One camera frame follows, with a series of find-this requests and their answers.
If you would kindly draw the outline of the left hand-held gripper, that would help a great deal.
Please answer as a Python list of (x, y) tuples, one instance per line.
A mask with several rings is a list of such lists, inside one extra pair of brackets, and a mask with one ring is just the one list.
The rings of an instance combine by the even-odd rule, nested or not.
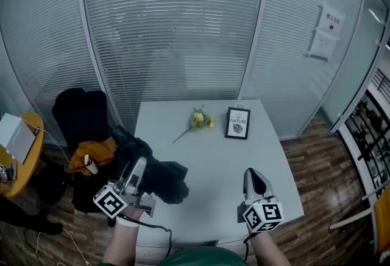
[(94, 204), (111, 219), (128, 206), (138, 208), (153, 217), (156, 200), (146, 192), (138, 192), (146, 166), (145, 157), (140, 157), (134, 167), (133, 163), (128, 162), (119, 181), (109, 181), (93, 197)]

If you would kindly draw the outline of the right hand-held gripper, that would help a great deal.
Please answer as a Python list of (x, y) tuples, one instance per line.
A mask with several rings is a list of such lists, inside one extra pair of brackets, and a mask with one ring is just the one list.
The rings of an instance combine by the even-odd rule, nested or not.
[(244, 173), (243, 194), (245, 201), (256, 199), (237, 207), (238, 223), (245, 223), (251, 233), (274, 230), (284, 221), (283, 206), (272, 195), (271, 182), (259, 171), (248, 168)]

